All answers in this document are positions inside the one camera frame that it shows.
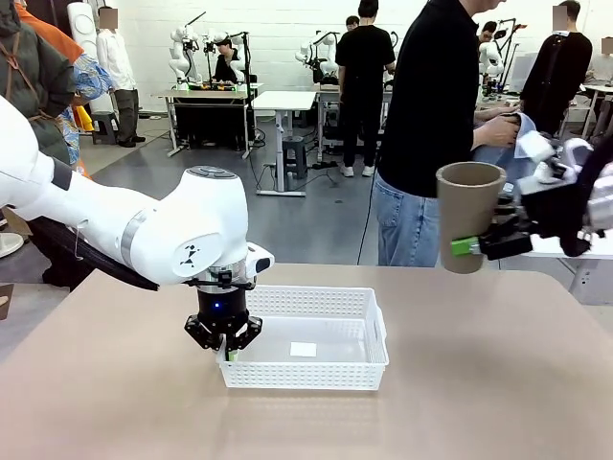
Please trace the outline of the person's left hand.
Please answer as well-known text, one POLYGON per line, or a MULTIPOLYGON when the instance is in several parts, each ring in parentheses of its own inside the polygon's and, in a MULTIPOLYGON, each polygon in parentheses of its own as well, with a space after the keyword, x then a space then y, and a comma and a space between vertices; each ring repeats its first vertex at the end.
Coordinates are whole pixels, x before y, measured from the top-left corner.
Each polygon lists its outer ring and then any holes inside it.
POLYGON ((474 113, 474 120, 476 122, 487 122, 498 116, 515 113, 519 107, 515 106, 500 106, 493 107, 484 110, 479 110, 474 113))

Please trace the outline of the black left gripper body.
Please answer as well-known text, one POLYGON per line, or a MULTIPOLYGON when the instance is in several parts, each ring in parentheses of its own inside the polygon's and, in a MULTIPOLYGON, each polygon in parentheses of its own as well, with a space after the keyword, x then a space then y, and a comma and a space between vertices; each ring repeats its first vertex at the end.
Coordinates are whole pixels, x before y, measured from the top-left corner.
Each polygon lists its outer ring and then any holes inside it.
POLYGON ((243 289, 202 288, 197 291, 200 321, 212 332, 226 335, 240 329, 250 313, 246 307, 243 289))

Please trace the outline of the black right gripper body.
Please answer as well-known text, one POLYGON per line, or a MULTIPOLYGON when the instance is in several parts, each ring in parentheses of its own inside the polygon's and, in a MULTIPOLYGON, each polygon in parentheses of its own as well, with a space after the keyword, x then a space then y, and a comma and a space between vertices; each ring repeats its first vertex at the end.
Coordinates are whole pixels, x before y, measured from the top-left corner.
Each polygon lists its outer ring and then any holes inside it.
POLYGON ((582 225, 575 179, 543 184, 535 176, 519 180, 520 201, 541 238, 575 236, 582 225))

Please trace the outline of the person's right hand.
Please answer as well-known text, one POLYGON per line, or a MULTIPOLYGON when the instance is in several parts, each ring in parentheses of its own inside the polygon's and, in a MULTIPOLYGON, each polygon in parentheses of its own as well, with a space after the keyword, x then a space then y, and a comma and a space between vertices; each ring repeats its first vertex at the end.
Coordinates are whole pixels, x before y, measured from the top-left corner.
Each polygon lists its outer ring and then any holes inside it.
POLYGON ((481 146, 497 148, 511 147, 515 144, 519 125, 512 117, 499 115, 473 130, 472 150, 481 146))

